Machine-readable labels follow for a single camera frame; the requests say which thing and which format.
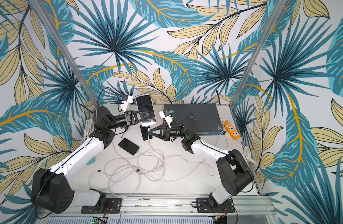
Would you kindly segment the dark phone pink case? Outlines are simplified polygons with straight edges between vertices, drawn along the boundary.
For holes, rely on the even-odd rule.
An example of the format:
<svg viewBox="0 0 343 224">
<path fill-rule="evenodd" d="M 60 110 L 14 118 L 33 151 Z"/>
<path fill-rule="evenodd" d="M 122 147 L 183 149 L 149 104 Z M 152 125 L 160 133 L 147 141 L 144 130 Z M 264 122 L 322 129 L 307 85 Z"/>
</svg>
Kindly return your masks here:
<svg viewBox="0 0 343 224">
<path fill-rule="evenodd" d="M 144 112 L 145 119 L 141 122 L 143 127 L 149 127 L 156 124 L 152 98 L 150 95 L 143 95 L 136 98 L 138 110 Z"/>
</svg>

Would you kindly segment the black phone light case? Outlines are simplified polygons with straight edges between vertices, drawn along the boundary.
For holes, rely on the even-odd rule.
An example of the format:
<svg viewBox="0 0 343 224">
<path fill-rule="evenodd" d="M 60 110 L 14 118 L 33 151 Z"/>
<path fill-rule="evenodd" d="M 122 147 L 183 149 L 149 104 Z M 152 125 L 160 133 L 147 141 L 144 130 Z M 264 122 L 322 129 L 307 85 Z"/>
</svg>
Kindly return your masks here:
<svg viewBox="0 0 343 224">
<path fill-rule="evenodd" d="M 131 155 L 135 155 L 140 147 L 133 143 L 132 141 L 128 140 L 127 138 L 123 138 L 119 143 L 118 146 L 124 149 L 126 152 L 128 152 Z"/>
</svg>

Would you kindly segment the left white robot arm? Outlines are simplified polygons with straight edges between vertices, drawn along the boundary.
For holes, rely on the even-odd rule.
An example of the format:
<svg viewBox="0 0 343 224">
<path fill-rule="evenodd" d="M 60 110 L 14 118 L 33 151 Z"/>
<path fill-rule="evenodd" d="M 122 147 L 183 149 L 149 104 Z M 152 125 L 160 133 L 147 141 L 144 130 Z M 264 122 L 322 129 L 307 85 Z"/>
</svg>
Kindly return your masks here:
<svg viewBox="0 0 343 224">
<path fill-rule="evenodd" d="M 94 130 L 90 137 L 59 163 L 35 172 L 31 203 L 36 209 L 43 208 L 56 214 L 70 207 L 83 207 L 96 212 L 107 210 L 104 192 L 96 189 L 73 190 L 71 181 L 90 160 L 112 143 L 115 129 L 136 125 L 147 117 L 147 113 L 139 111 L 125 111 L 114 116 L 107 107 L 98 107 L 94 112 Z"/>
</svg>

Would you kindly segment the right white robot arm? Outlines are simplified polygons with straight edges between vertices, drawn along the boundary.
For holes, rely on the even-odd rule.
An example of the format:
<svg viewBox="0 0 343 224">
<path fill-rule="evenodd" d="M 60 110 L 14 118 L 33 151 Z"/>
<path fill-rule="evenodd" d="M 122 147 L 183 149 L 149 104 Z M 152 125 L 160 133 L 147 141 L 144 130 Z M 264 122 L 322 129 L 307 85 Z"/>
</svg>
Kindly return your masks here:
<svg viewBox="0 0 343 224">
<path fill-rule="evenodd" d="M 216 162 L 221 184 L 209 195 L 209 204 L 215 209 L 237 196 L 254 180 L 241 152 L 237 149 L 222 150 L 203 141 L 197 134 L 197 124 L 192 118 L 185 119 L 180 126 L 171 126 L 164 119 L 162 125 L 150 129 L 148 134 L 163 141 L 182 138 L 185 151 Z"/>
</svg>

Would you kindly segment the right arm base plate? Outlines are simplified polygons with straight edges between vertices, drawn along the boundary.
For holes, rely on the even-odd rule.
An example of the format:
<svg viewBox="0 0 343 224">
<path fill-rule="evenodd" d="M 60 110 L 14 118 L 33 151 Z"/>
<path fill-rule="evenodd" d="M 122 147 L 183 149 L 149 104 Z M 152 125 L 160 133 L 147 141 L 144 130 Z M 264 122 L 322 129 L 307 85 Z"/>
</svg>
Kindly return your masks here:
<svg viewBox="0 0 343 224">
<path fill-rule="evenodd" d="M 222 204 L 218 204 L 214 199 L 209 197 L 199 197 L 191 202 L 191 206 L 197 209 L 198 213 L 234 213 L 235 207 L 232 199 L 228 199 Z"/>
</svg>

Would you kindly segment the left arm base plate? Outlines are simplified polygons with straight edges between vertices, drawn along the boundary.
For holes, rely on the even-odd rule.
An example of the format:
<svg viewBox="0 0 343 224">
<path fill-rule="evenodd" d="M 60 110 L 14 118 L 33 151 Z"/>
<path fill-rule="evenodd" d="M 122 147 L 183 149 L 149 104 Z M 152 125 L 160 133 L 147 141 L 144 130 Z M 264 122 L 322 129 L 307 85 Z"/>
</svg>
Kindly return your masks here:
<svg viewBox="0 0 343 224">
<path fill-rule="evenodd" d="M 122 198 L 104 198 L 95 206 L 83 206 L 82 214 L 118 214 L 120 213 Z"/>
</svg>

